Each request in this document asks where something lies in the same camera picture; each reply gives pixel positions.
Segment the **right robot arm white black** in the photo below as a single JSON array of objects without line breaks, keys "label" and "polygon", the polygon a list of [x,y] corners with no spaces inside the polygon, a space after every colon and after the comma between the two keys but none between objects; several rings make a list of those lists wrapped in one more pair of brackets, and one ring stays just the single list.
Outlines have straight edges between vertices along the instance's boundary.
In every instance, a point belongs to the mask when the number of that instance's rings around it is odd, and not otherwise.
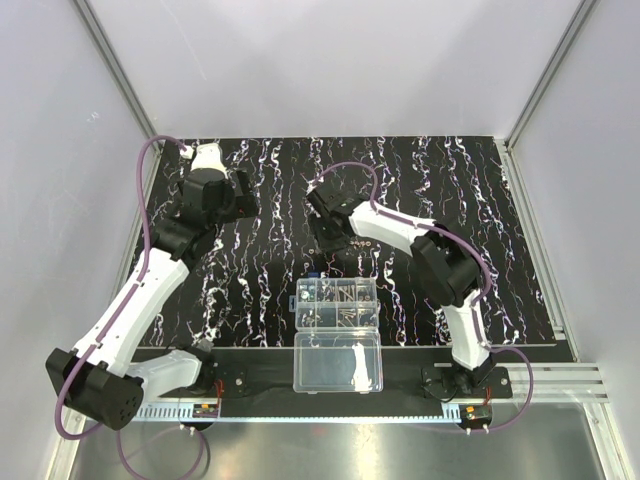
[{"label": "right robot arm white black", "polygon": [[491,283],[488,267],[468,241],[444,224],[391,210],[362,196],[319,185],[306,195],[318,246],[340,250],[353,237],[366,237],[409,255],[427,300],[442,309],[452,342],[452,367],[444,385],[469,395],[495,366],[481,315],[481,298]]}]

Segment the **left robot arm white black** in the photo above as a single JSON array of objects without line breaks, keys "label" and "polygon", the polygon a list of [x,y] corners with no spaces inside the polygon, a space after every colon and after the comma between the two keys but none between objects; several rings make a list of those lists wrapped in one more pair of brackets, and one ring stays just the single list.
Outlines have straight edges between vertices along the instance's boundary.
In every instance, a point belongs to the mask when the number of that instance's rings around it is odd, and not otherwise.
[{"label": "left robot arm white black", "polygon": [[244,170],[193,169],[179,191],[171,214],[145,238],[138,264],[100,320],[72,349],[56,348],[45,362],[56,406],[114,431],[128,425],[146,401],[180,388],[201,395],[216,382],[214,357],[204,347],[133,360],[164,303],[212,249],[222,226],[259,213]]}]

